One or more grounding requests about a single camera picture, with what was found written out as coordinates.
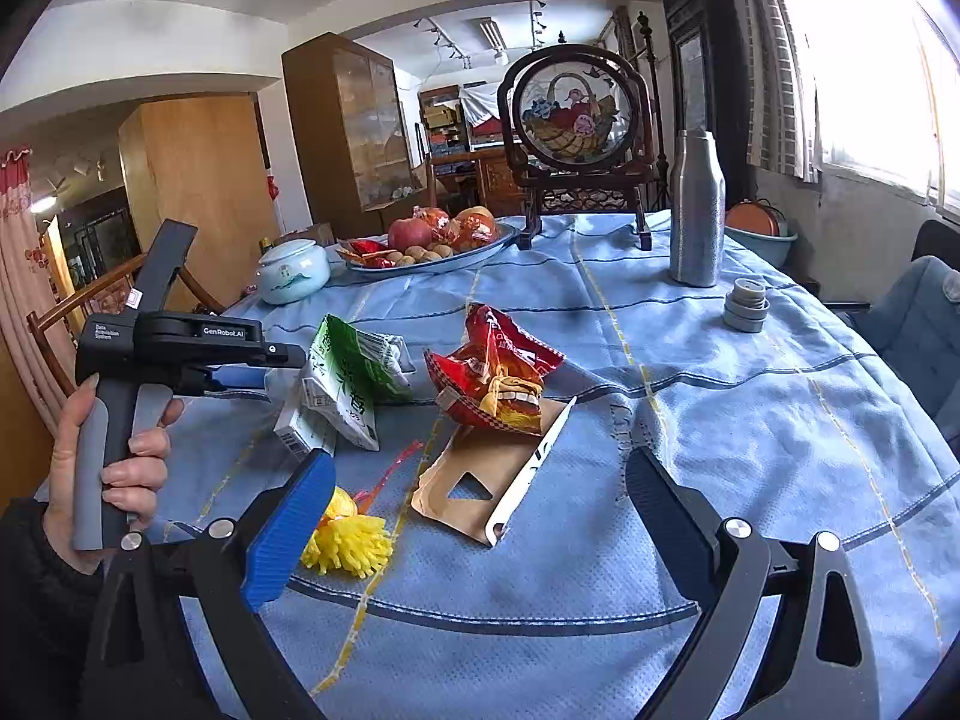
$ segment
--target fruit plate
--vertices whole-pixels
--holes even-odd
[[[513,227],[511,224],[503,223],[498,221],[496,223],[497,229],[500,232],[500,237],[497,238],[492,244],[485,245],[484,247],[476,248],[472,251],[465,251],[462,254],[455,254],[450,257],[445,257],[443,260],[436,260],[435,262],[428,263],[416,263],[415,265],[403,265],[397,268],[360,268],[360,266],[354,265],[351,262],[347,262],[347,271],[351,274],[357,274],[361,278],[367,279],[368,281],[380,281],[386,278],[393,278],[394,276],[405,276],[407,274],[448,274],[450,271],[459,271],[461,268],[469,268],[470,266],[481,263],[484,260],[493,257],[499,250],[510,245],[514,242],[514,239],[517,237],[517,228]],[[385,244],[387,241],[387,236],[371,236],[371,241],[379,241],[381,244]]]

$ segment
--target white sticker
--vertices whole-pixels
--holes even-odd
[[[437,395],[437,399],[434,402],[440,406],[440,410],[446,411],[449,410],[458,399],[459,396],[457,395],[456,389],[453,389],[452,386],[445,386],[440,391],[440,394]]]

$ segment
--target human hand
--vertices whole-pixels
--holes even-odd
[[[80,385],[64,404],[50,459],[50,503],[43,514],[43,531],[54,551],[76,570],[92,574],[109,550],[77,551],[73,538],[73,478],[77,461],[77,442],[93,401],[96,399],[97,374]],[[167,481],[163,461],[170,454],[170,437],[164,427],[172,425],[184,412],[184,401],[174,398],[167,404],[160,425],[131,437],[133,457],[107,466],[101,479],[109,487],[103,498],[124,512],[137,515],[135,530],[147,527],[157,511],[157,490]]]

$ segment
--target silver thermos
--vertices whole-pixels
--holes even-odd
[[[693,287],[712,287],[723,259],[727,189],[713,133],[677,133],[670,173],[670,275]]]

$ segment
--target gripper handle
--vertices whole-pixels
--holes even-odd
[[[127,515],[101,497],[100,472],[126,460],[128,441],[157,426],[173,391],[160,384],[101,379],[93,409],[80,428],[73,485],[73,547],[77,550],[120,546]]]

